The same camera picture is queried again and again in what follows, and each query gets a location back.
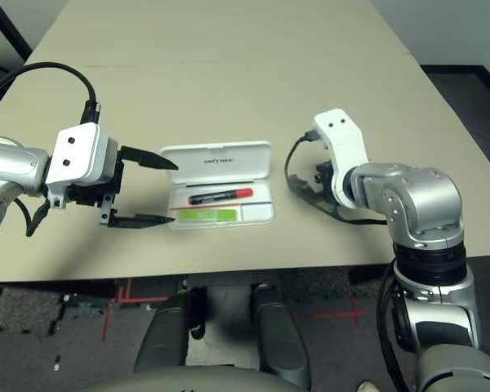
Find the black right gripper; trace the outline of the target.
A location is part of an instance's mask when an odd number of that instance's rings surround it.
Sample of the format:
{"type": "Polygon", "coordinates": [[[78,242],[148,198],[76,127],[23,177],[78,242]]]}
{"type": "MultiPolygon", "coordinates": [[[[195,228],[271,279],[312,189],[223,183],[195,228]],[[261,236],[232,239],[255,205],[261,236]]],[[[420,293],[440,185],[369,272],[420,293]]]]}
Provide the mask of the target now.
{"type": "Polygon", "coordinates": [[[315,166],[315,182],[320,184],[323,191],[316,192],[305,180],[296,175],[290,175],[287,178],[288,188],[298,198],[308,203],[326,215],[334,219],[342,219],[338,211],[338,205],[335,202],[336,197],[332,191],[333,166],[330,160],[319,163],[315,166]]]}

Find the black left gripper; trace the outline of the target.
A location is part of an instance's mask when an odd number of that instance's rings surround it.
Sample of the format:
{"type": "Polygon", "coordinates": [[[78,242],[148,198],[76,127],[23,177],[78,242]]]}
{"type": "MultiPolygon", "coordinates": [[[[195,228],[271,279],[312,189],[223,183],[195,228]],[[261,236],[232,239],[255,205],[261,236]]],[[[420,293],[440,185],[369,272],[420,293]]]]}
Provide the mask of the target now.
{"type": "MultiPolygon", "coordinates": [[[[177,170],[178,166],[153,152],[122,146],[120,149],[122,160],[137,163],[141,167],[157,170],[177,170]]],[[[168,216],[150,214],[135,214],[134,216],[118,216],[117,210],[112,208],[115,196],[120,193],[124,164],[118,159],[114,167],[113,178],[105,183],[95,185],[76,185],[68,187],[70,201],[78,205],[98,207],[100,209],[100,224],[114,228],[149,228],[165,225],[175,219],[168,216]]]]}

